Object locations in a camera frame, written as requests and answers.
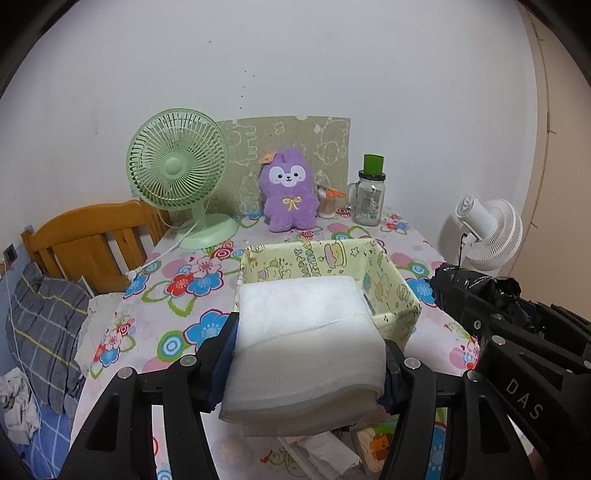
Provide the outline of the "white towel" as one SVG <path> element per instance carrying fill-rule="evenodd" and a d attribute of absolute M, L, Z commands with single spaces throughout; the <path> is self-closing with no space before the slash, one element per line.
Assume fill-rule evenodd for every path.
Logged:
<path fill-rule="evenodd" d="M 349 276 L 245 283 L 219 417 L 246 436 L 294 437 L 378 409 L 386 345 Z"/>

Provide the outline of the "cartoon tissue pack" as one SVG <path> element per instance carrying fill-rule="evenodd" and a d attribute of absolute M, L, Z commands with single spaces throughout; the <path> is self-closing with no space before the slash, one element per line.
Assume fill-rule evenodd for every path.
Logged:
<path fill-rule="evenodd" d="M 387 416 L 378 423 L 353 428 L 353 444 L 367 475 L 382 471 L 390 453 L 398 418 L 398 415 Z"/>

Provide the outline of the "white standing fan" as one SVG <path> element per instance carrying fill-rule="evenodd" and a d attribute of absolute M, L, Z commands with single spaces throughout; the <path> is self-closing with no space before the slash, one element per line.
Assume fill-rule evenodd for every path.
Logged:
<path fill-rule="evenodd" d="M 463 240 L 468 246 L 466 258 L 477 270 L 499 270 L 517 254 L 523 240 L 523 222 L 509 201 L 481 202 L 467 195 L 458 203 L 455 213 L 468 229 Z"/>

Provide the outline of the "crumpled white grey cloth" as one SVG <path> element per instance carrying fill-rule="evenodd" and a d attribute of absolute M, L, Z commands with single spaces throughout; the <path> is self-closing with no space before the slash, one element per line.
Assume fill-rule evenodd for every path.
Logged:
<path fill-rule="evenodd" d="M 1 409 L 8 438 L 17 445 L 30 445 L 41 419 L 28 379 L 19 368 L 1 377 Z"/>

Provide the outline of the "yellow cartoon fabric storage box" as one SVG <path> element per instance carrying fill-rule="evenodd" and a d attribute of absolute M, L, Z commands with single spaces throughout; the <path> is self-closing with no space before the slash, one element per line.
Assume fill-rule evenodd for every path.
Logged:
<path fill-rule="evenodd" d="M 406 347 L 421 315 L 420 302 L 374 238 L 249 246 L 240 261 L 236 286 L 322 276 L 355 279 L 383 338 L 400 349 Z"/>

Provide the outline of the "grey plaid pillow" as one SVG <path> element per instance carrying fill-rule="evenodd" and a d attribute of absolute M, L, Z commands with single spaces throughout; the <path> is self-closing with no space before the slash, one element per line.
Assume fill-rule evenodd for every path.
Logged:
<path fill-rule="evenodd" d="M 11 295 L 8 346 L 38 401 L 75 416 L 85 377 L 75 361 L 90 296 L 81 281 L 44 275 L 31 262 Z"/>

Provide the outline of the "floral tablecloth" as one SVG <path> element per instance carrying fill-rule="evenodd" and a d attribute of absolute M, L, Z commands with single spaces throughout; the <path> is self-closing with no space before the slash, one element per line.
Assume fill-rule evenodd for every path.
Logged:
<path fill-rule="evenodd" d="M 444 258 L 420 232 L 396 213 L 384 210 L 377 227 L 353 223 L 339 209 L 332 219 L 318 219 L 308 231 L 270 233 L 261 214 L 238 216 L 238 233 L 211 249 L 168 253 L 138 274 L 102 329 L 74 418 L 70 447 L 94 403 L 117 370 L 138 372 L 166 368 L 181 355 L 192 354 L 223 325 L 235 302 L 235 287 L 243 249 L 250 245 L 311 240 L 377 238 L 391 263 L 421 302 L 421 317 L 405 353 L 438 372 L 461 375 L 475 367 L 480 347 L 457 322 L 434 303 L 427 278 Z M 239 429 L 219 421 L 217 412 L 204 416 L 215 465 L 221 479 L 308 479 L 300 465 L 274 438 L 245 438 Z"/>

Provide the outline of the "glass mason jar green lid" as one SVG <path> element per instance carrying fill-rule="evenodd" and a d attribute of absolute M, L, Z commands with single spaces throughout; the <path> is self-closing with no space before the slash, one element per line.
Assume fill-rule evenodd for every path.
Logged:
<path fill-rule="evenodd" d="M 386 182 L 384 161 L 382 155 L 365 154 L 358 179 L 348 185 L 346 204 L 352 211 L 353 221 L 360 225 L 373 227 L 380 224 Z"/>

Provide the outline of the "cotton swab jar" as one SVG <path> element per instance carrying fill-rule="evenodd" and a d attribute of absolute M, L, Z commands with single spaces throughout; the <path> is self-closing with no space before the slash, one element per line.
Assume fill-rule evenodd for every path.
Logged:
<path fill-rule="evenodd" d="M 346 193 L 322 185 L 317 186 L 318 194 L 318 217 L 329 219 L 334 218 L 339 205 L 346 199 Z"/>

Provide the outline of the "green cartoon cardboard panel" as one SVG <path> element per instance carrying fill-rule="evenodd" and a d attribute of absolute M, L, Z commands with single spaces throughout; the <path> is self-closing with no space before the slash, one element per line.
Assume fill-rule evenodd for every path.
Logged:
<path fill-rule="evenodd" d="M 259 159 L 294 148 L 311 166 L 315 184 L 344 190 L 349 173 L 349 118 L 271 116 L 218 123 L 228 143 L 228 166 L 221 185 L 205 201 L 208 213 L 228 215 L 263 210 L 259 191 Z"/>

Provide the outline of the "purple plush toy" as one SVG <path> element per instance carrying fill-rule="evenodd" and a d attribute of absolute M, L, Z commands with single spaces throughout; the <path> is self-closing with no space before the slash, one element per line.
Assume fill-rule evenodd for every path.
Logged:
<path fill-rule="evenodd" d="M 259 190 L 264 197 L 263 215 L 273 233 L 291 229 L 312 230 L 320 206 L 314 175 L 304 154 L 284 149 L 259 159 Z"/>

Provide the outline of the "green desk fan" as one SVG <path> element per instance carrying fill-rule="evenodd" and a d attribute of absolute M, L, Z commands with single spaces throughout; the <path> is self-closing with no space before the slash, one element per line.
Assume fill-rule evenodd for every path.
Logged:
<path fill-rule="evenodd" d="M 127 179 L 141 200 L 160 211 L 191 213 L 176 234 L 178 246 L 186 250 L 217 246 L 238 231 L 235 219 L 206 207 L 227 166 L 221 127 L 207 114 L 185 108 L 146 120 L 126 155 Z"/>

